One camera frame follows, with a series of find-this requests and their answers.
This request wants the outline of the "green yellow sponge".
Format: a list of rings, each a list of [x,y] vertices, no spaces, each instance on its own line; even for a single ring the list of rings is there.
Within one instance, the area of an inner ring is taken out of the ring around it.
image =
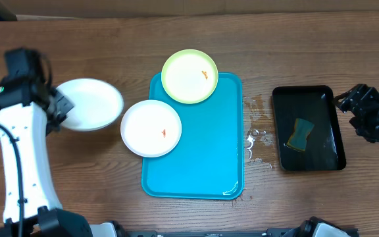
[[[304,152],[307,140],[315,125],[305,119],[297,118],[293,127],[293,133],[286,142],[286,146],[296,151]]]

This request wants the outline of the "white plate with stain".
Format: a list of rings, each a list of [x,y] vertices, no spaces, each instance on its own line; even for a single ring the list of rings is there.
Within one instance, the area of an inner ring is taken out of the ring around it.
[[[131,106],[120,133],[126,147],[141,157],[160,157],[172,151],[182,134],[178,113],[167,103],[145,100]]]

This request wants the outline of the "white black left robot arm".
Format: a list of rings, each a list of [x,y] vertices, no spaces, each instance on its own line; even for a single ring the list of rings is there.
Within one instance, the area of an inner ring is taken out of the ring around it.
[[[4,225],[0,236],[125,236],[114,221],[89,224],[65,211],[49,167],[46,136],[63,126],[94,131],[121,114],[123,98],[96,79],[67,81],[54,88],[31,76],[0,83],[0,144],[5,173]]]

